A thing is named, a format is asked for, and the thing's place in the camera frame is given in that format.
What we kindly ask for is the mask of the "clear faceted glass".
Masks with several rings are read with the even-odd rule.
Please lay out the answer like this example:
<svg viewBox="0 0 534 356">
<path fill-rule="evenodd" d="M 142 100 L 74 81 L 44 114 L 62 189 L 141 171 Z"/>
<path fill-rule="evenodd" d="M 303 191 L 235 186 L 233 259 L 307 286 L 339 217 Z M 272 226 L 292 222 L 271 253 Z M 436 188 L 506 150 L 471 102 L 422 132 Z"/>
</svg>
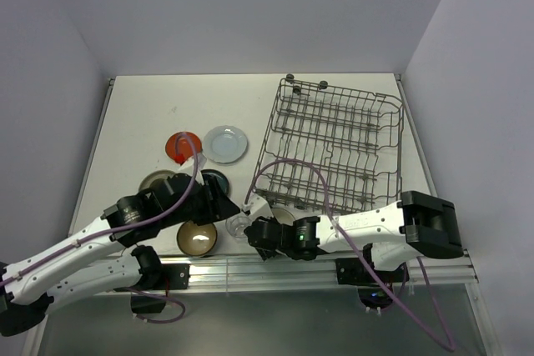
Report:
<svg viewBox="0 0 534 356">
<path fill-rule="evenodd" d="M 225 222 L 225 227 L 228 234 L 236 239 L 246 238 L 245 229 L 250 226 L 251 220 L 247 215 L 236 215 L 229 218 Z"/>
</svg>

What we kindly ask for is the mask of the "white and teal bowl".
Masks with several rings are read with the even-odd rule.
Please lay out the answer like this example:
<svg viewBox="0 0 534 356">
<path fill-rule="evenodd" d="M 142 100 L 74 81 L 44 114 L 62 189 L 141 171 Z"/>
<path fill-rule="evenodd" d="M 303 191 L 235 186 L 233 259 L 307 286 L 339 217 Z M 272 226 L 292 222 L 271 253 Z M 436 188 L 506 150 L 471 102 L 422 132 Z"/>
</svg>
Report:
<svg viewBox="0 0 534 356">
<path fill-rule="evenodd" d="M 290 211 L 284 208 L 272 208 L 273 217 L 281 224 L 292 225 L 296 217 Z"/>
</svg>

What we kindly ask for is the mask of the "brown glazed bowl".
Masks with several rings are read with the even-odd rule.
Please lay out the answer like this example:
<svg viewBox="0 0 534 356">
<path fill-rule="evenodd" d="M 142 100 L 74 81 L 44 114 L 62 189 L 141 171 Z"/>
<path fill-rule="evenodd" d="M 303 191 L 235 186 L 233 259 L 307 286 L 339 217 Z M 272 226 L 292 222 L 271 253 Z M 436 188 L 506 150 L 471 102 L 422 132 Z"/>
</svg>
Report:
<svg viewBox="0 0 534 356">
<path fill-rule="evenodd" d="M 218 231 L 213 223 L 205 225 L 182 223 L 176 235 L 179 250 L 191 257 L 208 254 L 215 247 L 217 239 Z"/>
</svg>

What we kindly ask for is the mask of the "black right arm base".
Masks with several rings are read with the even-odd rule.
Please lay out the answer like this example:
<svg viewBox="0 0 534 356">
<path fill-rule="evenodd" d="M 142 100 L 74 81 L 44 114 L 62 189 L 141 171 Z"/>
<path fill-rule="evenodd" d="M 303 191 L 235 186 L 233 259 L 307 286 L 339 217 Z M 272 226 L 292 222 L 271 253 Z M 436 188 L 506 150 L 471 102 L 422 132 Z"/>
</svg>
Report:
<svg viewBox="0 0 534 356">
<path fill-rule="evenodd" d="M 335 270 L 339 285 L 357 287 L 360 301 L 365 309 L 383 312 L 393 305 L 393 300 L 371 277 L 358 258 L 337 258 Z M 409 279 L 408 268 L 405 264 L 392 272 L 375 271 L 375 274 L 397 297 L 404 293 Z"/>
</svg>

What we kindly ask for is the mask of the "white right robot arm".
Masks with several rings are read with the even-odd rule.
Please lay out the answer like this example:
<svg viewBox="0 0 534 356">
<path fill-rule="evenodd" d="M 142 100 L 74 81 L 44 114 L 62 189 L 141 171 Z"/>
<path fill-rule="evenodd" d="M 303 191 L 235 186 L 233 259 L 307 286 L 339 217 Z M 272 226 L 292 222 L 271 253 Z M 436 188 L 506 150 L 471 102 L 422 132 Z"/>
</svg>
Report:
<svg viewBox="0 0 534 356">
<path fill-rule="evenodd" d="M 361 271 L 372 281 L 425 256 L 455 259 L 464 254 L 453 203 L 417 191 L 382 208 L 329 218 L 326 215 L 279 222 L 263 198 L 254 201 L 254 221 L 244 229 L 248 244 L 263 260 L 284 255 L 310 261 L 351 250 L 363 255 Z"/>
</svg>

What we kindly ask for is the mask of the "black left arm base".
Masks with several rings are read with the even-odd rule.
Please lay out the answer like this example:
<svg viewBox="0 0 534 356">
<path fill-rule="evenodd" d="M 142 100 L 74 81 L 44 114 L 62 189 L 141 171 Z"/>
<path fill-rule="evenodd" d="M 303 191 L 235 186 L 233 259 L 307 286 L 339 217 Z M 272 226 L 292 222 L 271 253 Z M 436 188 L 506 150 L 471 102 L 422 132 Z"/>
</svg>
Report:
<svg viewBox="0 0 534 356">
<path fill-rule="evenodd" d="M 147 284 L 136 289 L 144 294 L 131 293 L 130 308 L 133 314 L 153 319 L 168 305 L 175 304 L 170 292 L 185 290 L 189 285 L 189 265 L 187 263 L 163 264 L 158 273 Z"/>
</svg>

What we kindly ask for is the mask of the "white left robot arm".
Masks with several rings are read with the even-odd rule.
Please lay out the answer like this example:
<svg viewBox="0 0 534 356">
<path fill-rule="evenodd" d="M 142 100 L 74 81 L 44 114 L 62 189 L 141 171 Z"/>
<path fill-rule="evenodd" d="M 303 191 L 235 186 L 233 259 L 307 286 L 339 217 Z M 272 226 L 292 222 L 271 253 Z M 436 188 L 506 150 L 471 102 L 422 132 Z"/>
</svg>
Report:
<svg viewBox="0 0 534 356">
<path fill-rule="evenodd" d="M 216 223 L 240 211 L 216 179 L 185 173 L 119 199 L 88 226 L 21 262 L 1 266 L 1 335 L 40 324 L 64 305 L 109 290 L 150 290 L 162 264 L 144 241 L 179 223 Z"/>
</svg>

